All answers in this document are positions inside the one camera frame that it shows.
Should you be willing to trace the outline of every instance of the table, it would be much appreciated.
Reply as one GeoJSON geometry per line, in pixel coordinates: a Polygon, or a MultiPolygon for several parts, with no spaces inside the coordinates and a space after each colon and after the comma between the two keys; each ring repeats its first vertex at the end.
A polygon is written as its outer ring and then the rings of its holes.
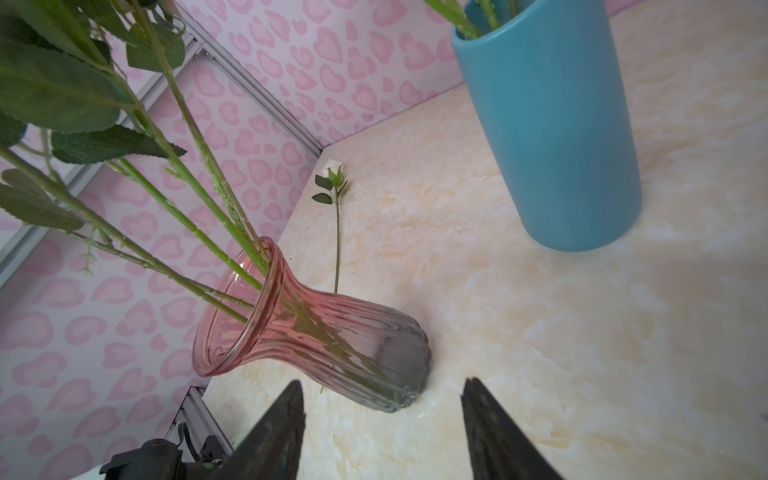
{"type": "MultiPolygon", "coordinates": [[[[328,147],[342,161],[339,292],[414,316],[427,390],[365,409],[264,360],[211,381],[235,443],[294,378],[300,478],[471,478],[477,376],[567,479],[768,478],[768,2],[649,0],[611,19],[643,181],[617,242],[525,233],[464,87],[328,147]]],[[[310,184],[280,239],[333,289],[333,208],[310,184]]]]}

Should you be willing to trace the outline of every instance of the vase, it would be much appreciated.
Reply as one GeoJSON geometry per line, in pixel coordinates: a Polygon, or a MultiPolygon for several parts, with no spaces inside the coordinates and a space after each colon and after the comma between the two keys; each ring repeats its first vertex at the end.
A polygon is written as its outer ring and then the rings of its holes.
{"type": "Polygon", "coordinates": [[[528,234],[582,251],[621,237],[641,208],[640,173],[603,0],[496,0],[489,32],[452,44],[472,103],[528,234]]]}
{"type": "Polygon", "coordinates": [[[266,279],[247,255],[237,257],[262,291],[231,270],[217,287],[255,307],[224,300],[247,318],[244,324],[206,308],[192,351],[195,372],[214,376],[256,359],[278,359],[371,409],[409,406],[425,387],[432,358],[419,324],[387,306],[304,286],[280,248],[269,238],[262,242],[270,258],[266,279]]]}

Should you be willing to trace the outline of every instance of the pink wallpaper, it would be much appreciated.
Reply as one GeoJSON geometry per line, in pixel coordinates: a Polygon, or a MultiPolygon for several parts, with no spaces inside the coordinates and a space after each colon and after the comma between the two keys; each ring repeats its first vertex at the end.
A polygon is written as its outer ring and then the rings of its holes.
{"type": "MultiPolygon", "coordinates": [[[[212,62],[179,77],[201,129],[255,228],[277,239],[316,158],[283,132],[212,62]]],[[[151,113],[169,140],[200,156],[175,103],[151,113]]],[[[201,229],[239,250],[164,161],[135,164],[201,229]]],[[[81,198],[187,276],[213,284],[223,264],[130,180],[101,170],[81,198]]],[[[0,292],[0,477],[70,478],[165,434],[189,385],[191,343],[204,303],[159,274],[97,253],[79,273],[84,245],[50,233],[0,292]]]]}
{"type": "Polygon", "coordinates": [[[179,3],[323,145],[463,81],[451,25],[423,0],[179,3]]]}

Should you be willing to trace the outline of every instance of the marble tabletop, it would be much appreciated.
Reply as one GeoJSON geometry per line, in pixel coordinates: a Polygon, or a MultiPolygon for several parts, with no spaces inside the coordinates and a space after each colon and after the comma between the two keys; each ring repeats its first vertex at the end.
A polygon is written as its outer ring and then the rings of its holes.
{"type": "MultiPolygon", "coordinates": [[[[291,379],[300,478],[470,479],[459,395],[483,380],[568,480],[768,478],[768,2],[649,0],[611,19],[643,181],[615,243],[523,230],[465,88],[323,152],[344,163],[339,292],[415,317],[434,358],[374,412],[271,360],[214,378],[237,443],[291,379]]],[[[333,288],[335,216],[309,185],[280,247],[333,288]]]]}

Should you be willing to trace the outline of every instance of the metal frame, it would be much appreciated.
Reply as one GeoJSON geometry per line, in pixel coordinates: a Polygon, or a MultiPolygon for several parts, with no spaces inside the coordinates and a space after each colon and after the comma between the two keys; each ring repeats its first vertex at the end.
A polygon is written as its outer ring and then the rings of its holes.
{"type": "MultiPolygon", "coordinates": [[[[187,24],[187,31],[184,34],[184,44],[187,47],[184,57],[184,63],[174,70],[178,74],[187,64],[197,55],[203,54],[211,58],[219,65],[227,77],[235,82],[243,92],[245,92],[253,101],[267,110],[276,121],[279,121],[289,132],[291,132],[304,147],[309,149],[317,157],[323,151],[323,146],[315,137],[288,113],[286,110],[264,87],[262,87],[250,74],[240,65],[224,47],[219,45],[200,26],[194,18],[186,11],[181,9],[181,15],[187,24]]],[[[155,73],[149,81],[136,95],[142,103],[149,108],[165,91],[168,82],[161,73],[155,73]]],[[[119,124],[129,124],[125,113],[121,113],[118,118],[119,124]]],[[[73,167],[65,176],[64,182],[68,185],[73,195],[79,195],[86,186],[94,179],[98,171],[103,167],[102,164],[77,165],[73,167]]],[[[37,227],[35,225],[23,225],[16,234],[0,248],[0,290],[11,279],[16,270],[24,263],[27,257],[42,242],[50,229],[37,227]]]]}

